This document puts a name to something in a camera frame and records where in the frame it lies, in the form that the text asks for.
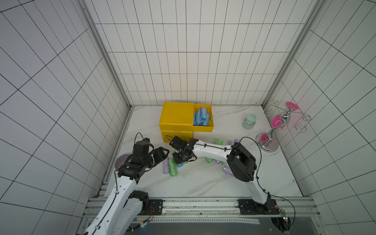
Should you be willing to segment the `yellow top drawer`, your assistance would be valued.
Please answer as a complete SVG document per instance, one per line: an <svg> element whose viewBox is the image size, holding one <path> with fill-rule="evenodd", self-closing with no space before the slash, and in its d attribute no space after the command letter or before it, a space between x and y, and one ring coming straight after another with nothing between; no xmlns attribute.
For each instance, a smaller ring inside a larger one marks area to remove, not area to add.
<svg viewBox="0 0 376 235"><path fill-rule="evenodd" d="M212 106L194 104L193 132L212 132L214 129Z"/></svg>

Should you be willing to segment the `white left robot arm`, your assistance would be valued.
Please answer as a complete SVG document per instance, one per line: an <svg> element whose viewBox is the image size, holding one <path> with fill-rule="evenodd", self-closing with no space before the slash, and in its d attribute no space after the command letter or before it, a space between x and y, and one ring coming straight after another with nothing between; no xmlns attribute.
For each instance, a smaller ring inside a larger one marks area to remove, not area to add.
<svg viewBox="0 0 376 235"><path fill-rule="evenodd" d="M115 186L102 209L84 232L85 235L124 235L140 213L154 210L149 206L148 193L135 190L146 170L167 159L169 150L155 148L145 138L133 146L123 165L114 171Z"/></svg>

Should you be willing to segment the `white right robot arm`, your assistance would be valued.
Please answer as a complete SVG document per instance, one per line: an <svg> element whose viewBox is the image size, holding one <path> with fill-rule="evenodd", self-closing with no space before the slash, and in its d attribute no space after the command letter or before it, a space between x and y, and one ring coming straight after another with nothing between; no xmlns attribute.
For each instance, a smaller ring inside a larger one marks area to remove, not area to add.
<svg viewBox="0 0 376 235"><path fill-rule="evenodd" d="M176 150L173 153L173 159L176 164L195 161L200 157L226 162L233 176L246 183L255 203L265 207L270 205L270 193L259 185L256 158L240 141L235 142L233 145L223 146L208 144L198 139L186 141L177 136L168 136L167 139L169 140L169 145Z"/></svg>

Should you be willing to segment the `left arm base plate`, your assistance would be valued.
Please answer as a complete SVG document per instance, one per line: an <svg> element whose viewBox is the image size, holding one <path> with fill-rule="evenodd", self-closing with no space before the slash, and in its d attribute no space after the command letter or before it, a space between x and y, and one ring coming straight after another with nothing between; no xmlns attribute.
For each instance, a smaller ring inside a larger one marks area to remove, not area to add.
<svg viewBox="0 0 376 235"><path fill-rule="evenodd" d="M140 215L161 215L163 210L162 199L148 199L143 201L143 207Z"/></svg>

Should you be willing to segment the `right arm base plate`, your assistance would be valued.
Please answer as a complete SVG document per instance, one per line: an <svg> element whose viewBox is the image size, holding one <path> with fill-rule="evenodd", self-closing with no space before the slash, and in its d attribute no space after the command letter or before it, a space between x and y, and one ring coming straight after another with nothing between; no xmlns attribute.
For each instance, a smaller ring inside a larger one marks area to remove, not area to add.
<svg viewBox="0 0 376 235"><path fill-rule="evenodd" d="M256 203L252 199L239 199L238 207L241 215L279 215L277 203L274 199L268 199L265 204Z"/></svg>

